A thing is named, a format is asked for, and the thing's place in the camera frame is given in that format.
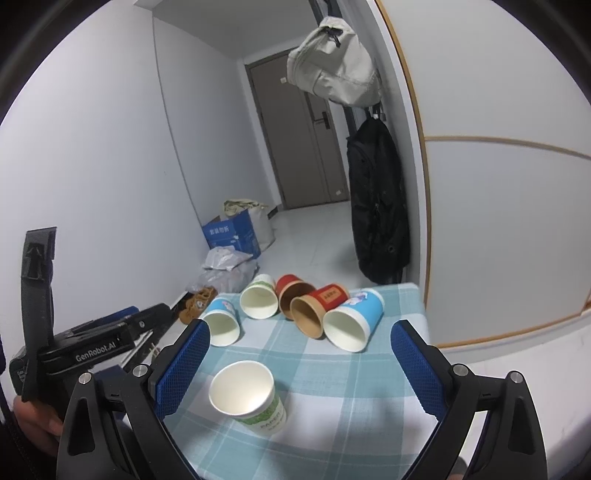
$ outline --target metal screw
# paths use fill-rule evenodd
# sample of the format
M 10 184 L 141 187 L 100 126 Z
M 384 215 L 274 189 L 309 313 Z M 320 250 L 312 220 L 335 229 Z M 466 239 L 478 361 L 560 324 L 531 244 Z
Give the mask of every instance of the metal screw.
M 523 382 L 523 375 L 521 375 L 519 372 L 511 372 L 509 378 L 512 379 L 515 383 Z
M 148 367 L 144 364 L 136 365 L 136 367 L 133 369 L 133 374 L 136 377 L 143 377 L 147 372 L 148 372 Z
M 80 382 L 82 385 L 85 385 L 90 381 L 91 378 L 92 374 L 90 374 L 89 372 L 84 372 L 81 376 L 78 377 L 78 382 Z
M 453 366 L 453 372 L 458 376 L 458 377 L 465 377 L 469 370 L 468 367 L 466 365 L 462 365 L 462 364 L 456 364 Z

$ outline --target door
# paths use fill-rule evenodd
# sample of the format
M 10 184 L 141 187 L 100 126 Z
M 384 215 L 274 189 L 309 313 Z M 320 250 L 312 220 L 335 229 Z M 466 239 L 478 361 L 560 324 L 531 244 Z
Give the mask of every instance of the door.
M 284 206 L 348 200 L 326 100 L 287 83 L 287 53 L 249 66 L 249 76 Z

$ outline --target blue cardboard box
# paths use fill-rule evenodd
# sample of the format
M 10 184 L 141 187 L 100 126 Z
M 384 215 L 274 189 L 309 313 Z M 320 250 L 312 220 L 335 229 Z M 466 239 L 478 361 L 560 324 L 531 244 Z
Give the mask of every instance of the blue cardboard box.
M 209 222 L 202 228 L 209 248 L 233 245 L 240 252 L 252 254 L 253 258 L 261 254 L 248 210 L 228 220 Z

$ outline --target upright cup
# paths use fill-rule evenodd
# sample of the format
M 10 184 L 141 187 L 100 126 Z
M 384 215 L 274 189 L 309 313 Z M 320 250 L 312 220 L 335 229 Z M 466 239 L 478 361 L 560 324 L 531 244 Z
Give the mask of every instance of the upright cup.
M 287 419 L 273 374 L 252 360 L 222 368 L 209 386 L 209 401 L 217 411 L 263 436 L 279 432 Z

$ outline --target white plastic bag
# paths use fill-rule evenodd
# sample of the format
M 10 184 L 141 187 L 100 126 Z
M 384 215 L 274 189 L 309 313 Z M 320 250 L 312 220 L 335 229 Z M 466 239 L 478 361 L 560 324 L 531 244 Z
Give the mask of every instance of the white plastic bag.
M 251 217 L 252 229 L 255 231 L 256 240 L 259 242 L 261 252 L 265 251 L 275 241 L 275 234 L 273 233 L 269 217 L 263 207 L 249 208 L 248 215 Z
M 230 271 L 203 270 L 187 285 L 187 291 L 197 293 L 203 287 L 213 287 L 218 293 L 240 293 L 254 278 L 257 268 L 256 260 L 248 260 Z
M 230 271 L 252 257 L 252 254 L 239 252 L 233 245 L 229 247 L 214 247 L 208 253 L 203 268 Z

